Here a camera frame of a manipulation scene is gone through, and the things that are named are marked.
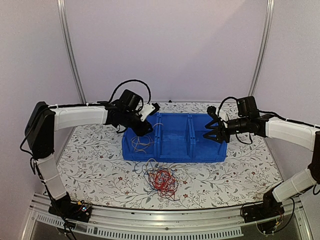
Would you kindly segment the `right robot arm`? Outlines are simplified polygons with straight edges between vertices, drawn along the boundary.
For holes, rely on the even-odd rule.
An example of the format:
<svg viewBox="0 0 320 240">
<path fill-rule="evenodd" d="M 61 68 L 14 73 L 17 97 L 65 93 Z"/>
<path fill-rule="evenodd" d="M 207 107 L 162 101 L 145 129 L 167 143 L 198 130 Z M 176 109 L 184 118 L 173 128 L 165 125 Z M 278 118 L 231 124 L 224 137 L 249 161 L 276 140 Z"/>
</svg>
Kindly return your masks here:
<svg viewBox="0 0 320 240">
<path fill-rule="evenodd" d="M 232 135 L 254 134 L 263 138 L 279 139 L 310 150 L 313 155 L 306 169 L 265 193 L 258 213 L 269 218 L 278 210 L 278 203 L 320 183 L 320 127 L 281 117 L 273 111 L 259 110 L 253 96 L 237 98 L 238 118 L 228 119 L 220 107 L 209 106 L 212 120 L 205 125 L 209 131 L 203 136 L 217 143 L 229 143 Z"/>
</svg>

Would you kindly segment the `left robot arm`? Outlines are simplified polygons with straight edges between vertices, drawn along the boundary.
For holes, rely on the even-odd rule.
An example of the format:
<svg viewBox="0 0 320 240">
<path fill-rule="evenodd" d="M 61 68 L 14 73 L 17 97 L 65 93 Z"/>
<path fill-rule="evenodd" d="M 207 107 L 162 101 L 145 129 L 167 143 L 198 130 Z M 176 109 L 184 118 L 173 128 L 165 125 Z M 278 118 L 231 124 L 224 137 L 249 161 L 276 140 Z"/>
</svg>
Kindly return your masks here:
<svg viewBox="0 0 320 240">
<path fill-rule="evenodd" d="M 131 129 L 138 137 L 153 131 L 148 116 L 160 109 L 158 103 L 143 98 L 131 90 L 124 90 L 119 99 L 94 103 L 49 105 L 36 104 L 24 130 L 19 149 L 31 156 L 30 166 L 39 175 L 51 204 L 63 216 L 74 213 L 74 205 L 58 172 L 54 156 L 54 135 L 62 129 L 86 125 L 110 125 Z"/>
</svg>

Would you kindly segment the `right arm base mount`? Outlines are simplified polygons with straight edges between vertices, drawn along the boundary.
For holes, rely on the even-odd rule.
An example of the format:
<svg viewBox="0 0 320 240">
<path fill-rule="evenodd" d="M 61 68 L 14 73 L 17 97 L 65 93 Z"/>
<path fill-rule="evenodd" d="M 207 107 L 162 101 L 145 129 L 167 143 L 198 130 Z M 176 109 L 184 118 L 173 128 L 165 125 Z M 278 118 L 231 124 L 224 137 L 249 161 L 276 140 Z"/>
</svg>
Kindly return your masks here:
<svg viewBox="0 0 320 240">
<path fill-rule="evenodd" d="M 257 229 L 264 235 L 272 235 L 283 221 L 284 207 L 277 202 L 271 191 L 263 195 L 262 203 L 252 205 L 244 204 L 240 209 L 240 216 L 245 223 L 257 222 L 273 218 L 257 224 Z"/>
</svg>

